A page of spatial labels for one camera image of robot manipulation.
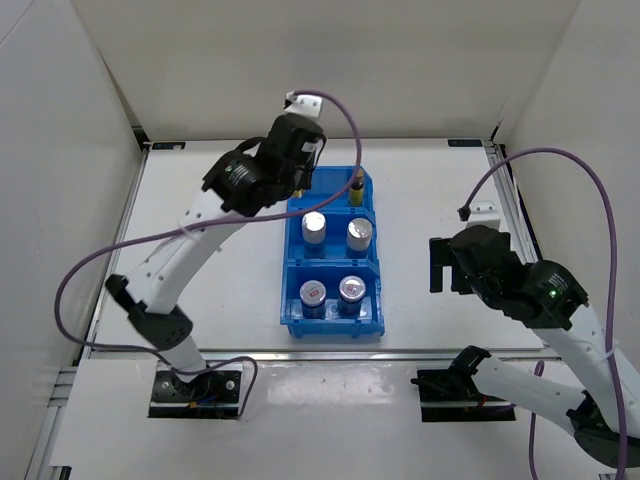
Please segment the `tall white blue shaker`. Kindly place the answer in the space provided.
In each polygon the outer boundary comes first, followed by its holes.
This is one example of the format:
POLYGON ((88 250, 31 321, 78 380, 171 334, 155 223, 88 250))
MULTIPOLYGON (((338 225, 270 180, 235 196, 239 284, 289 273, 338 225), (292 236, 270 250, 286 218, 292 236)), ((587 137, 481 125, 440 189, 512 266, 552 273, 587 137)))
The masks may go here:
POLYGON ((354 218, 347 226, 346 253, 349 258, 366 258, 373 238, 373 224, 366 218, 354 218))
POLYGON ((301 231, 306 258, 323 258, 326 249, 326 218, 318 212, 306 213, 301 220, 301 231))

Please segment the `red-lid sauce jar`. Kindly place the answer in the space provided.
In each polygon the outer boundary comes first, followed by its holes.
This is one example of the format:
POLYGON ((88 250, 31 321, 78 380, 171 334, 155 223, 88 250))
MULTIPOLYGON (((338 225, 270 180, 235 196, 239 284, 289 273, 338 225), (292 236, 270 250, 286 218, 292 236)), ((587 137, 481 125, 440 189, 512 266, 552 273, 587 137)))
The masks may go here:
POLYGON ((308 280, 299 290, 301 311, 304 318, 321 319, 325 317, 326 287, 319 280, 308 280))
POLYGON ((344 277, 338 287, 338 312, 345 317, 357 317, 360 314, 366 284, 356 275, 344 277))

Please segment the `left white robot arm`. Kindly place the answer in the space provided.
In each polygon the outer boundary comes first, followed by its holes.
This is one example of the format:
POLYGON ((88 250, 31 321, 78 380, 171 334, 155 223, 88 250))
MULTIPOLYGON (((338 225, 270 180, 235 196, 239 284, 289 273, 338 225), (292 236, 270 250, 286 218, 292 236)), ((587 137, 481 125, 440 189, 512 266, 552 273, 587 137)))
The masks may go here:
POLYGON ((175 368, 172 384, 190 401, 209 396, 211 375, 178 299, 247 219, 310 187, 315 153, 325 139, 318 121, 316 114, 287 108, 266 136, 250 138, 222 155, 179 222, 194 228, 163 241, 128 274, 113 274, 106 281, 134 329, 175 368))

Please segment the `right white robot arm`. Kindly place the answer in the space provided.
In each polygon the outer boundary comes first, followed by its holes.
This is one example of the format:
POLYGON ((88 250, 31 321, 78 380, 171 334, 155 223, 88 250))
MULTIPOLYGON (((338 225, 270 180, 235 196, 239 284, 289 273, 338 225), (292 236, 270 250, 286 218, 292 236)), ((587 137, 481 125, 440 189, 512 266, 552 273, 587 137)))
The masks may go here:
POLYGON ((536 377, 477 346, 464 348, 447 369, 460 399, 499 397, 555 424, 592 459, 611 468, 639 466, 639 373, 606 344, 586 290, 560 264, 523 262, 509 233, 484 225, 429 241, 430 290, 452 291, 522 324, 548 347, 576 382, 536 377))

